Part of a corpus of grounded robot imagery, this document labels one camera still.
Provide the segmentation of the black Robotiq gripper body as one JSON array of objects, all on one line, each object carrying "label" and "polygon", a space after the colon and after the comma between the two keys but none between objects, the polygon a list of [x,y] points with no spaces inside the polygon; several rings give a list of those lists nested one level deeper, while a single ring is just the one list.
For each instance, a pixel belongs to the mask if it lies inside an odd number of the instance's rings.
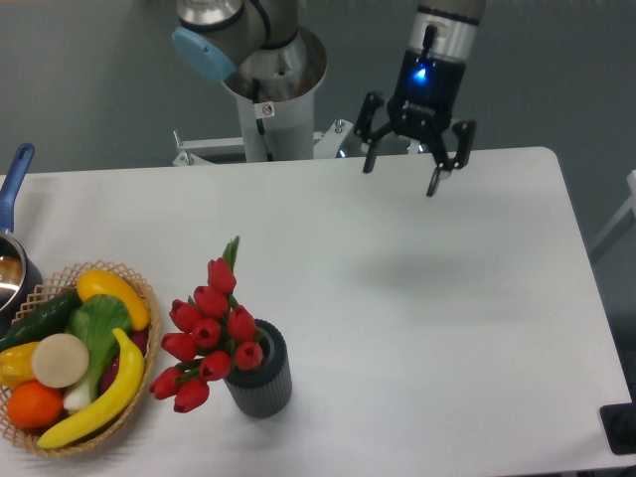
[{"label": "black Robotiq gripper body", "polygon": [[397,85],[388,103],[397,135],[430,144],[449,127],[452,108],[466,70],[462,62],[404,53]]}]

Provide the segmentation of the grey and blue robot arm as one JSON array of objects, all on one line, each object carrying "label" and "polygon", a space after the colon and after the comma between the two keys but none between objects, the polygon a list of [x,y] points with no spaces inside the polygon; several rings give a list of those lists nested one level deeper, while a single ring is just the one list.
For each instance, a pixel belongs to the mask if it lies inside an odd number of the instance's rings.
[{"label": "grey and blue robot arm", "polygon": [[[431,153],[435,167],[427,194],[466,166],[476,131],[456,121],[452,108],[485,4],[420,1],[393,95],[366,94],[354,134],[375,167],[388,135]],[[338,145],[314,140],[314,94],[327,71],[325,48],[298,22],[295,1],[179,1],[172,34],[179,57],[200,76],[217,81],[238,107],[249,162],[333,157]]]}]

